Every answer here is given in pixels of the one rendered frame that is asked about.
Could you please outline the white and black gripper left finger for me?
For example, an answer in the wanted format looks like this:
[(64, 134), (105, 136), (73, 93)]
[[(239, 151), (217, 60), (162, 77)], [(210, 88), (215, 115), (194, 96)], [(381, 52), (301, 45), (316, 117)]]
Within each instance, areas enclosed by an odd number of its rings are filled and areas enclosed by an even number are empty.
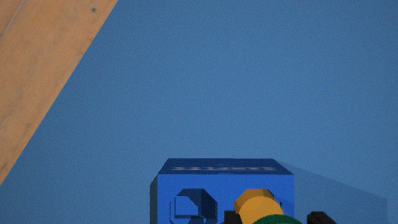
[(235, 211), (224, 211), (224, 224), (243, 224), (240, 214)]

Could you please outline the blue bench mat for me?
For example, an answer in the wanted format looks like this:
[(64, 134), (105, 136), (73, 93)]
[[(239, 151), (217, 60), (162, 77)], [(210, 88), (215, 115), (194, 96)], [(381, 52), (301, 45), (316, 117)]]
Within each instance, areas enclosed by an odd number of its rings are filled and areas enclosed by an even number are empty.
[(398, 224), (398, 0), (118, 0), (0, 224), (157, 224), (168, 158), (274, 159), (302, 224)]

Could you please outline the sample tube with green cap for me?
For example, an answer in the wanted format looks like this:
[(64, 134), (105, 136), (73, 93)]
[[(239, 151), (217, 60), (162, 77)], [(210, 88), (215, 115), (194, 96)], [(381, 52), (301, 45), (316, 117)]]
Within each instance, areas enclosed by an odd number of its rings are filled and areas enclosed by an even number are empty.
[(234, 202), (234, 211), (240, 214), (243, 224), (302, 224), (286, 212), (268, 189), (247, 189)]

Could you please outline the blue tube rack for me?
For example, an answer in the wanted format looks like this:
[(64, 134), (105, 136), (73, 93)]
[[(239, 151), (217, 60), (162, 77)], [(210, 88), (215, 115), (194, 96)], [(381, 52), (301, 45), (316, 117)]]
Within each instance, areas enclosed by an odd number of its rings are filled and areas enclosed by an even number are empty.
[(224, 224), (247, 189), (268, 189), (294, 218), (294, 174), (274, 159), (168, 158), (157, 174), (157, 224)]

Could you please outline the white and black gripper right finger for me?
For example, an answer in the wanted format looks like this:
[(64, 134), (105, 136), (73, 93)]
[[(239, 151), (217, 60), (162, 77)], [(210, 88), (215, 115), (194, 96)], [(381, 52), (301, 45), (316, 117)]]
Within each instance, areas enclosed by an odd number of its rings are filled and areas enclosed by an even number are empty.
[(337, 224), (323, 211), (312, 211), (307, 215), (307, 224)]

